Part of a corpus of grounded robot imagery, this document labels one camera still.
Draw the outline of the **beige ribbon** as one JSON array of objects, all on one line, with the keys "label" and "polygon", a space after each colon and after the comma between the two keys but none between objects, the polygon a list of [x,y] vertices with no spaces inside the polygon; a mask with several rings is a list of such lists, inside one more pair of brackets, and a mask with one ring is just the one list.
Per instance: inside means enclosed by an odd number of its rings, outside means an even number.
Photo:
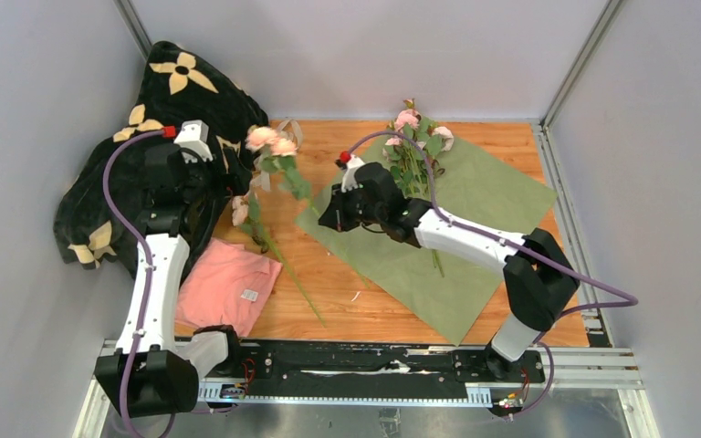
[{"label": "beige ribbon", "polygon": [[252,126],[246,136],[246,149],[256,154],[251,184],[271,191],[271,176],[285,170],[297,156],[304,141],[303,130],[294,119],[285,119],[275,128]]}]

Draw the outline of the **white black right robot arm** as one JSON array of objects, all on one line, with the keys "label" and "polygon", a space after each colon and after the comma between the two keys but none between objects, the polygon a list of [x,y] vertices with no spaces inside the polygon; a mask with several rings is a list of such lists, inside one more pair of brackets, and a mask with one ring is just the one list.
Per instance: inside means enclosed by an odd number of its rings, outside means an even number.
[{"label": "white black right robot arm", "polygon": [[378,162],[350,156],[336,163],[341,179],[330,188],[319,225],[344,233],[374,224],[395,242],[446,252],[501,275],[511,314],[479,367],[497,381],[518,373],[525,351],[554,326],[581,284],[554,237],[539,228],[521,234],[467,222],[407,197]]}]

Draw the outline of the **green and tan wrapping paper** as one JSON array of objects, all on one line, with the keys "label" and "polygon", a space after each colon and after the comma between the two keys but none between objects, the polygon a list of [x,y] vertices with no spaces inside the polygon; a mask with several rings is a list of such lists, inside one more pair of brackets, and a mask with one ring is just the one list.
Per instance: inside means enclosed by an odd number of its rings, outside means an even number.
[{"label": "green and tan wrapping paper", "polygon": [[339,232],[319,224],[319,214],[329,205],[330,187],[319,192],[317,208],[304,210],[295,222],[447,342],[458,345],[501,284],[505,256],[516,251],[449,224],[443,215],[476,229],[522,236],[539,225],[556,194],[463,139],[456,139],[444,163],[447,174],[436,180],[442,215],[428,214],[423,220],[426,245],[421,249],[360,228]]}]

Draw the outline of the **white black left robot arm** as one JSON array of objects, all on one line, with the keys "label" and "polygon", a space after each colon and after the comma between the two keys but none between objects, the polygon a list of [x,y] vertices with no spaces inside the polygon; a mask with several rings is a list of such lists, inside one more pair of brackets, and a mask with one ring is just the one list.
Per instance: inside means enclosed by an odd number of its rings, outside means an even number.
[{"label": "white black left robot arm", "polygon": [[114,203],[110,171],[104,196],[136,239],[136,277],[128,317],[113,353],[100,356],[94,376],[123,418],[190,412],[207,376],[242,378],[243,352],[235,330],[213,323],[179,345],[174,318],[196,235],[210,236],[218,203],[209,159],[170,141],[145,152],[145,201],[134,220]]}]

